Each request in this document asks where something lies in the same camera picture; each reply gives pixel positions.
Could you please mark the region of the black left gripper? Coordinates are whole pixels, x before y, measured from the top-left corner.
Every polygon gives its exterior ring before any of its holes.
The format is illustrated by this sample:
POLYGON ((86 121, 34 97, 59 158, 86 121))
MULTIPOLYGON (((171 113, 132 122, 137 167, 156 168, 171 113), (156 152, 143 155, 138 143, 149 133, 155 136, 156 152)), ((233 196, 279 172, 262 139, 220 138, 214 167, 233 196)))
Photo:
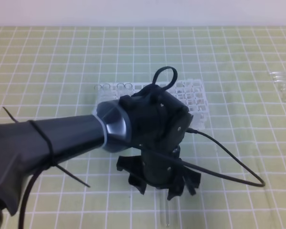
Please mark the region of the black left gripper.
POLYGON ((132 96, 120 97, 119 105, 131 122, 129 146, 140 156, 120 156, 117 169, 129 172, 128 183, 142 195, 147 185, 168 189, 167 200, 200 185, 201 174, 178 165, 179 144, 192 122, 189 108, 157 85, 148 85, 132 96))

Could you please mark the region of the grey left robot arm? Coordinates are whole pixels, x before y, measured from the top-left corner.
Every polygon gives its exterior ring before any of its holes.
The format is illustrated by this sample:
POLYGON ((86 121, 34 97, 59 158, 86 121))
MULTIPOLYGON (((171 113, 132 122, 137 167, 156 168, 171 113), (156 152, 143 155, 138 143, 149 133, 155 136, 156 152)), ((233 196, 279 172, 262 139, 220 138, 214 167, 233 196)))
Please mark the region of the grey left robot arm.
POLYGON ((168 199, 191 195, 201 175, 186 168, 179 144, 192 115, 166 88, 150 84, 134 95, 102 102, 95 115, 0 124, 0 226, 2 211, 23 213, 42 171, 96 148, 138 156, 120 156, 116 167, 144 193, 147 186, 167 189, 168 199))

